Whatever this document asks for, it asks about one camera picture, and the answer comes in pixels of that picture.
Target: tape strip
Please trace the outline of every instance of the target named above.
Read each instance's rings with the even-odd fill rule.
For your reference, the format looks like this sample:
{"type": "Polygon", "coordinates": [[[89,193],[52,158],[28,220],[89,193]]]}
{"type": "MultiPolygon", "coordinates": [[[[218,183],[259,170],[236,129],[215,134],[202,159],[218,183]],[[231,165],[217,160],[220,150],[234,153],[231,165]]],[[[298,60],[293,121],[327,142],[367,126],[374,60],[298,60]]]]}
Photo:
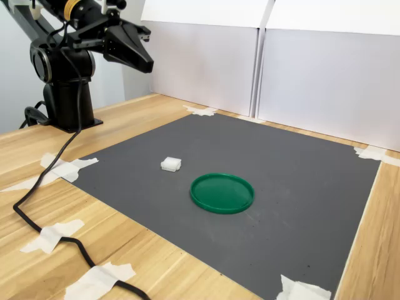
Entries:
{"type": "Polygon", "coordinates": [[[73,220],[69,223],[56,223],[53,226],[43,227],[40,235],[23,247],[20,251],[30,253],[38,249],[50,254],[63,236],[72,236],[84,226],[83,221],[73,220]]]}
{"type": "Polygon", "coordinates": [[[261,123],[265,122],[264,120],[254,119],[253,117],[238,116],[237,118],[240,120],[245,120],[245,121],[249,121],[249,122],[253,122],[253,123],[257,123],[257,124],[261,124],[261,123]]]}
{"type": "Polygon", "coordinates": [[[329,300],[331,292],[321,289],[312,284],[292,281],[281,275],[282,292],[277,295],[276,300],[329,300]]]}
{"type": "MultiPolygon", "coordinates": [[[[56,158],[54,155],[46,153],[43,155],[40,165],[44,168],[47,168],[54,160],[54,158],[56,158]]],[[[52,183],[53,181],[55,181],[60,177],[69,181],[70,183],[73,183],[79,177],[78,171],[80,169],[90,166],[91,164],[97,162],[98,162],[97,158],[87,159],[85,161],[81,159],[75,159],[72,162],[66,162],[63,161],[62,159],[59,159],[57,163],[54,165],[54,167],[51,169],[51,171],[45,175],[40,186],[45,186],[49,183],[52,183]]],[[[16,191],[19,189],[31,189],[34,186],[35,182],[38,180],[38,178],[39,176],[35,176],[31,179],[25,180],[11,187],[3,189],[0,192],[16,191]]]]}
{"type": "Polygon", "coordinates": [[[135,276],[130,264],[114,266],[110,262],[92,267],[78,281],[66,288],[65,300],[96,300],[107,294],[118,281],[135,276]]]}
{"type": "Polygon", "coordinates": [[[215,115],[215,112],[218,110],[216,108],[211,108],[211,107],[207,107],[204,109],[200,109],[200,108],[194,108],[191,106],[187,106],[184,105],[185,108],[187,108],[187,111],[192,111],[192,114],[198,114],[199,116],[213,116],[215,115]]]}
{"type": "Polygon", "coordinates": [[[386,149],[368,146],[366,149],[354,147],[354,150],[356,150],[356,154],[358,154],[359,158],[374,159],[376,161],[383,161],[386,164],[400,167],[400,159],[387,156],[386,149]]]}
{"type": "Polygon", "coordinates": [[[71,19],[71,13],[75,7],[75,5],[81,0],[68,0],[64,6],[64,18],[69,21],[71,19]]]}

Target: green lid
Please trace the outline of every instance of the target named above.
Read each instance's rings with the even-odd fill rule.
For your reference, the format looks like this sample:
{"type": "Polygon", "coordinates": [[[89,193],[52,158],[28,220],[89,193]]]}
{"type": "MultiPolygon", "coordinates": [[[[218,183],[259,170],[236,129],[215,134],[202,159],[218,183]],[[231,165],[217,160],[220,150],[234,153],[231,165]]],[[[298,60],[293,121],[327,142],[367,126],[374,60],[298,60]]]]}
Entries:
{"type": "Polygon", "coordinates": [[[236,214],[254,200],[254,189],[244,179],[224,173],[203,175],[193,181],[190,195],[198,206],[217,214],[236,214]]]}

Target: white wall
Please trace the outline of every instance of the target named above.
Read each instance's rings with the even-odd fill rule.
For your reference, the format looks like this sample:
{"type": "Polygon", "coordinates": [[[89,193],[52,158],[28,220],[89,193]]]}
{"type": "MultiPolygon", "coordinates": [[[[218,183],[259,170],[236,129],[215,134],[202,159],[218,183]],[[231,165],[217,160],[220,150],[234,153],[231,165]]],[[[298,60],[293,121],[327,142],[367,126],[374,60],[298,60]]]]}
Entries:
{"type": "MultiPolygon", "coordinates": [[[[44,11],[55,27],[61,23],[44,11]]],[[[0,133],[18,129],[24,121],[24,108],[43,100],[44,83],[29,60],[30,40],[0,4],[0,133]]],[[[94,54],[96,73],[90,83],[93,108],[125,100],[121,65],[94,54]]]]}
{"type": "Polygon", "coordinates": [[[142,20],[235,27],[264,27],[267,0],[147,0],[142,20]]]}
{"type": "Polygon", "coordinates": [[[155,93],[249,116],[258,29],[143,22],[155,93]]]}
{"type": "Polygon", "coordinates": [[[268,29],[400,35],[399,0],[278,0],[268,29]]]}

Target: white panel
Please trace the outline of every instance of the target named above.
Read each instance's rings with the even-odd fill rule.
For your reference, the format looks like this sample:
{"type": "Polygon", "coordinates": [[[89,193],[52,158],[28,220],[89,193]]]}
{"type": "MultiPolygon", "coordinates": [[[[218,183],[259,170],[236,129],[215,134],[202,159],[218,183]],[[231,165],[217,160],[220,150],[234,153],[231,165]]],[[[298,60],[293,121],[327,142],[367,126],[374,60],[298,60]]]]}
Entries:
{"type": "Polygon", "coordinates": [[[269,1],[146,0],[142,20],[258,28],[269,1]]]}
{"type": "Polygon", "coordinates": [[[264,38],[265,38],[265,29],[258,29],[257,34],[257,53],[256,59],[254,61],[254,75],[252,77],[252,89],[251,89],[251,103],[250,103],[250,117],[254,117],[256,114],[256,103],[258,101],[258,93],[259,93],[259,82],[261,75],[261,61],[264,53],[264,38]]]}
{"type": "Polygon", "coordinates": [[[269,29],[258,117],[400,151],[400,37],[269,29]]]}
{"type": "Polygon", "coordinates": [[[260,28],[263,28],[263,29],[266,27],[266,25],[269,21],[269,18],[271,17],[271,13],[273,11],[274,5],[275,5],[275,0],[266,0],[266,1],[267,1],[267,5],[264,10],[264,15],[262,16],[261,25],[260,25],[260,28]]]}
{"type": "Polygon", "coordinates": [[[400,1],[278,0],[267,28],[400,35],[400,1]]]}
{"type": "Polygon", "coordinates": [[[96,72],[89,83],[93,109],[125,101],[121,65],[106,61],[99,53],[94,52],[93,56],[96,72]]]}
{"type": "Polygon", "coordinates": [[[152,31],[152,90],[249,115],[257,29],[143,22],[152,31]]]}

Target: wooden table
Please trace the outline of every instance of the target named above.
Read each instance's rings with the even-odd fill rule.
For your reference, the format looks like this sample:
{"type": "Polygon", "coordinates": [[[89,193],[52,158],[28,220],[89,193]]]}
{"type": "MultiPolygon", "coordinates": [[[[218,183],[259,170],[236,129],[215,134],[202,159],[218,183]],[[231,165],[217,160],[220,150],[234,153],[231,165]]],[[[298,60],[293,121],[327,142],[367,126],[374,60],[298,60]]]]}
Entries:
{"type": "MultiPolygon", "coordinates": [[[[84,130],[61,158],[72,161],[187,116],[190,112],[183,104],[203,108],[153,94],[98,109],[95,116],[104,124],[84,130]]],[[[361,148],[367,146],[270,122],[264,124],[361,148]]],[[[0,135],[0,189],[39,174],[43,170],[42,155],[56,154],[68,137],[65,132],[43,126],[0,135]]],[[[400,158],[398,152],[388,154],[400,158]]],[[[381,163],[336,299],[400,299],[399,170],[381,163]]],[[[12,208],[25,193],[26,190],[0,193],[0,299],[62,299],[65,288],[77,281],[88,266],[73,244],[59,244],[51,254],[19,252],[38,235],[12,208]]],[[[258,298],[62,179],[40,187],[22,210],[42,227],[83,220],[84,227],[73,236],[83,242],[94,262],[130,263],[137,274],[128,282],[152,299],[258,298]]],[[[114,287],[104,299],[136,296],[114,287]]]]}

